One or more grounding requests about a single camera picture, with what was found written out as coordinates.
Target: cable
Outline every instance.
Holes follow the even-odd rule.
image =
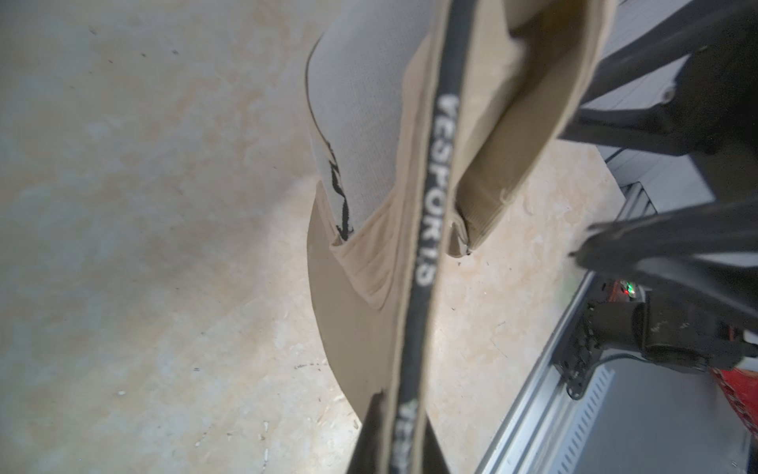
[[[595,362],[594,364],[592,364],[590,366],[590,368],[585,373],[590,374],[590,376],[591,376],[591,374],[595,373],[595,369],[597,369],[598,367],[600,367],[602,364],[606,364],[606,363],[609,363],[609,362],[613,362],[614,360],[620,360],[620,359],[631,359],[631,360],[636,360],[638,362],[643,362],[643,363],[646,363],[646,364],[652,364],[653,363],[653,362],[651,362],[651,361],[649,361],[647,359],[642,359],[641,357],[632,356],[631,354],[627,354],[627,353],[613,354],[612,356],[607,356],[605,359],[600,359],[597,362]],[[581,397],[574,397],[571,394],[571,391],[569,390],[569,386],[568,385],[566,385],[566,393],[568,394],[568,396],[572,400],[579,400],[581,398]]]
[[[626,148],[619,148],[611,156],[609,156],[608,158],[604,159],[603,161],[607,165],[612,159],[614,159],[616,156],[618,156],[619,153],[624,152],[624,151],[626,151]]]

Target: concrete floor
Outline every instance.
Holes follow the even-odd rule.
[[[343,470],[293,93],[339,6],[2,2],[0,472]]]

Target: gray panel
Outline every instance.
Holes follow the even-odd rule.
[[[689,156],[668,156],[651,167],[640,182],[658,212],[712,202],[713,193]]]
[[[607,165],[619,186],[626,186],[642,180],[648,171],[670,158],[668,155],[626,149],[610,159]]]
[[[621,0],[603,57],[644,35],[690,0]]]
[[[600,156],[603,157],[604,160],[606,160],[606,163],[608,162],[608,159],[613,156],[613,153],[616,153],[619,150],[617,146],[604,146],[604,145],[598,145],[597,151],[600,152]]]
[[[612,364],[615,380],[577,473],[713,474],[745,468],[750,435],[710,374],[628,360]]]

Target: tan fabric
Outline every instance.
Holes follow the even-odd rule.
[[[451,185],[461,179],[456,200],[468,231],[468,236],[454,236],[461,237],[459,252],[465,250],[460,242],[475,248],[487,236],[510,193],[573,113],[597,61],[613,5],[612,0],[561,0],[531,23],[521,11],[520,32],[527,39],[513,39],[501,1],[479,1],[451,170]],[[428,143],[441,18],[437,15],[432,35],[403,78],[396,183],[387,201],[342,243],[322,190],[309,226],[309,280],[318,328],[340,387],[361,417],[372,394],[397,383],[393,368],[415,261],[424,180],[420,163]],[[455,221],[451,210],[443,228]],[[388,395],[392,407],[394,391]],[[423,410],[419,415],[423,422]],[[381,459],[387,459],[386,452]]]
[[[450,213],[450,242],[447,246],[447,253],[451,256],[464,256],[471,253],[471,247],[468,246],[468,230],[463,217],[457,210]]]
[[[473,250],[492,231],[535,157],[573,115],[600,58],[613,12],[612,2],[564,0],[543,15],[525,90],[458,185],[456,202]]]
[[[383,205],[371,216],[366,225],[371,231],[359,231],[350,237],[347,243],[353,245],[350,247],[352,250],[341,250],[331,213],[324,207],[323,191],[317,192],[308,230],[308,272],[318,330],[332,371],[360,417],[365,415],[371,395],[390,386],[394,325],[399,311],[401,288],[407,288],[409,281],[409,275],[404,272],[406,267],[394,263],[397,256],[408,253],[407,249],[398,252],[398,244],[403,238],[400,235],[405,204],[403,196],[408,187],[409,173],[412,172],[410,157],[415,129],[413,125],[424,94],[421,86],[428,49],[429,39],[426,39],[411,60],[403,78],[397,182],[390,195],[395,199],[388,199],[385,203],[387,207]],[[374,224],[377,223],[382,223],[385,227],[375,228]],[[393,235],[393,239],[382,242],[374,238],[373,234],[384,232]],[[409,239],[407,229],[404,239]],[[363,282],[351,279],[348,273],[354,268],[360,270],[362,265],[372,260],[372,256],[378,256],[377,259],[384,263],[392,263],[389,276],[383,277],[383,281],[387,282],[387,295],[384,298],[386,304],[380,309],[372,306],[369,303],[371,298],[366,297],[374,280],[364,286]]]
[[[504,0],[505,11],[508,13],[506,24],[513,31],[523,27],[534,15],[541,12],[555,0]]]

